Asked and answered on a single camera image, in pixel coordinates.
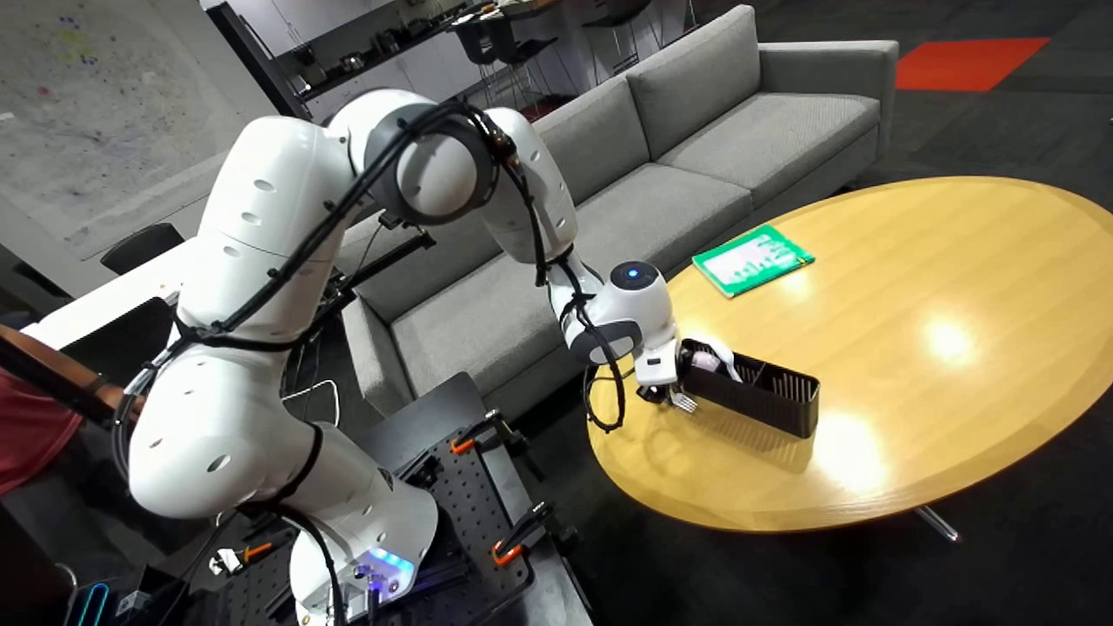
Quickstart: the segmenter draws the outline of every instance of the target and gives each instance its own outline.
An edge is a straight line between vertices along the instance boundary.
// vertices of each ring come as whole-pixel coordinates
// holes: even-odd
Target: black cable
[[[315,247],[346,219],[346,212],[366,199],[366,192],[385,175],[385,167],[394,167],[394,159],[432,125],[437,125],[443,120],[466,110],[472,114],[477,109],[461,106],[461,101],[443,101],[436,109],[429,109],[423,114],[416,114],[412,123],[402,125],[402,132],[397,132],[380,156],[370,163],[370,170],[360,170],[356,178],[356,186],[343,192],[343,199],[301,237],[301,245],[284,258],[280,269],[272,270],[272,277],[243,304],[235,307],[227,321],[214,321],[210,327],[189,327],[178,321],[178,340],[167,346],[150,367],[139,369],[139,376],[126,385],[126,401],[115,412],[110,423],[115,423],[115,438],[126,438],[128,430],[121,429],[128,420],[126,406],[131,406],[139,398],[146,398],[146,390],[152,385],[161,367],[167,367],[170,360],[178,360],[182,353],[189,353],[192,346],[219,346],[219,349],[243,349],[243,353],[284,353],[291,346],[268,346],[268,340],[235,340],[229,339],[243,321],[250,321],[268,298],[277,296],[277,290],[315,254]],[[121,454],[126,447],[115,447],[115,467],[126,478],[128,473],[128,458]]]
[[[320,333],[351,298],[356,298],[356,285],[380,275],[382,269],[397,266],[400,258],[412,254],[416,247],[432,247],[436,239],[429,232],[394,247],[389,254],[377,258],[371,266],[359,269],[356,275],[341,277],[335,285],[335,298],[324,304],[324,310],[312,316],[312,325],[291,339],[291,340],[243,340],[243,339],[210,339],[204,346],[211,349],[243,349],[243,353],[288,353],[301,340],[309,340],[312,333]]]
[[[284,506],[268,506],[276,507],[280,520],[288,520],[291,527],[298,527],[315,546],[320,546],[320,558],[324,558],[324,567],[327,567],[327,583],[335,593],[335,626],[343,626],[346,623],[346,608],[343,608],[343,593],[341,593],[341,581],[337,581],[337,564],[315,530],[315,523],[295,507],[284,507]]]
[[[569,307],[577,310],[577,321],[583,325],[586,333],[596,333],[596,340],[599,340],[599,349],[603,349],[603,356],[606,356],[606,367],[610,367],[610,374],[612,374],[612,378],[615,378],[620,416],[615,416],[612,423],[606,423],[606,420],[596,414],[592,398],[583,394],[586,420],[592,420],[596,429],[603,429],[606,434],[610,434],[610,430],[620,430],[620,429],[627,423],[627,385],[622,385],[620,360],[615,360],[612,346],[603,339],[603,332],[596,327],[596,321],[586,316],[583,285],[581,285],[581,277],[567,269],[567,258],[559,258],[556,269],[567,275],[567,281],[569,281],[569,290],[574,290]]]
[[[543,227],[540,227],[540,216],[534,216],[534,205],[531,205],[531,192],[528,192],[528,178],[521,175],[521,163],[505,163],[510,186],[519,188],[521,194],[521,205],[526,205],[526,216],[528,216],[528,232],[531,232],[531,266],[534,266],[534,285],[546,285],[546,245],[543,245]]]
[[[377,626],[380,623],[380,595],[370,593],[370,612],[360,616],[366,626]]]

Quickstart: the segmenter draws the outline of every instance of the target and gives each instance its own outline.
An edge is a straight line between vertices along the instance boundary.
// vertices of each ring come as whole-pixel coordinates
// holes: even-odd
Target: oval table
[[[799,532],[923,513],[1025,458],[1113,378],[1113,219],[1033,181],[923,178],[772,219],[816,260],[736,298],[668,281],[678,333],[821,378],[794,438],[698,401],[634,398],[596,458],[634,502],[705,530]],[[612,378],[592,406],[615,414]]]

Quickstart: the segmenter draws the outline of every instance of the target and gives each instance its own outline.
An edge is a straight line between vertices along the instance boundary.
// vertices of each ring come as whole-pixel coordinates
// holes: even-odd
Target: sofa armrest
[[[389,327],[360,304],[341,310],[359,394],[371,412],[394,414],[412,401],[411,376],[397,356]]]
[[[881,106],[881,146],[895,125],[897,43],[757,43],[761,92],[863,95]]]

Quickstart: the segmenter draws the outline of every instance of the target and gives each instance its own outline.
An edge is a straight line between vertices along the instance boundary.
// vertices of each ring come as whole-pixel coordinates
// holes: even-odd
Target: green card
[[[794,269],[809,266],[812,258],[781,237],[777,227],[748,229],[723,247],[703,251],[692,258],[692,266],[723,294],[751,294],[780,275],[788,275]]]

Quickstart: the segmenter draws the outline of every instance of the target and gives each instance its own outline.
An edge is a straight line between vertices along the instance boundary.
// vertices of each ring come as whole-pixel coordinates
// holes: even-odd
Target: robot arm
[[[502,163],[510,163],[510,186],[496,186]],[[437,532],[423,491],[385,478],[337,429],[288,416],[277,401],[284,349],[312,325],[359,205],[408,227],[484,205],[491,237],[540,269],[577,356],[606,363],[636,353],[674,367],[659,275],[620,266],[603,281],[574,258],[567,186],[521,114],[458,114],[416,95],[377,92],[327,129],[250,123],[210,194],[178,298],[182,332],[146,374],[155,378],[128,441],[128,488],[167,520],[280,506],[327,530],[301,532],[291,551],[301,623],[356,618],[370,595],[402,598]]]
[[[330,132],[351,135],[351,163],[366,167],[402,132],[400,125],[429,109],[416,95],[380,92],[346,106]],[[436,227],[480,209],[496,247],[540,269],[564,346],[577,360],[603,367],[634,353],[641,385],[670,385],[674,327],[664,277],[649,266],[627,260],[603,281],[581,266],[574,202],[552,152],[519,110],[487,114],[495,129],[443,125],[436,141],[412,142],[377,186],[377,205],[389,223],[408,227]]]

